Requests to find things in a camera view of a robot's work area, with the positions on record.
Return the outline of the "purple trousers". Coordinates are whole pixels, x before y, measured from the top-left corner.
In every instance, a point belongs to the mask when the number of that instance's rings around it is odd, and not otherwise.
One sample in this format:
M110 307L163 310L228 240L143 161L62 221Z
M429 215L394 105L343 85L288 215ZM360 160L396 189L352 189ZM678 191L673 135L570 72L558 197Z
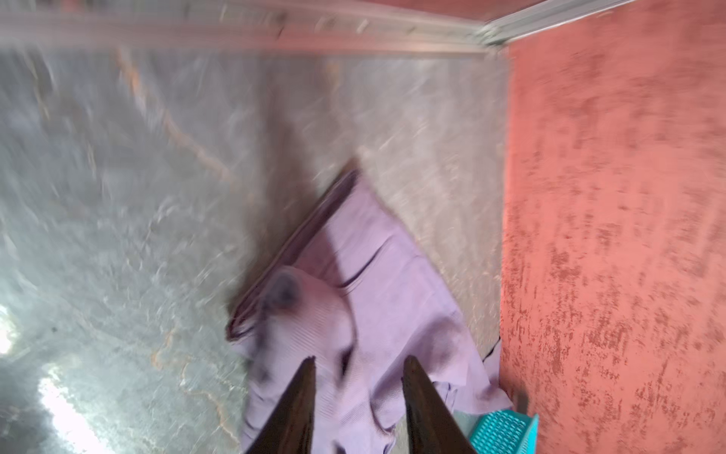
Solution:
M239 436L260 435L302 361L316 363L312 449L388 453L416 357L450 412L512 404L459 305L404 224L353 169L332 185L241 297L227 327L249 363Z

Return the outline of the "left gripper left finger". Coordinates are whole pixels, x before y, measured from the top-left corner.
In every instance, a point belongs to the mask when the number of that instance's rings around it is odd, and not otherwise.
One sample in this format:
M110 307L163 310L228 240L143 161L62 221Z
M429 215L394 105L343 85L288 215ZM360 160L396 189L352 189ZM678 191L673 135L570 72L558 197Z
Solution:
M302 361L270 418L246 453L311 452L316 403L316 358Z

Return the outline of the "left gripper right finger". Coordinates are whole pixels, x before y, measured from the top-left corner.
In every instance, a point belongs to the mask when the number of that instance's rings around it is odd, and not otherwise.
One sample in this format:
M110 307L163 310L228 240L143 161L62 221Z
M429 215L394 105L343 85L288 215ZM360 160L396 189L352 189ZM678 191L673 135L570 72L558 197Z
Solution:
M405 359L402 383L410 453L476 453L414 356Z

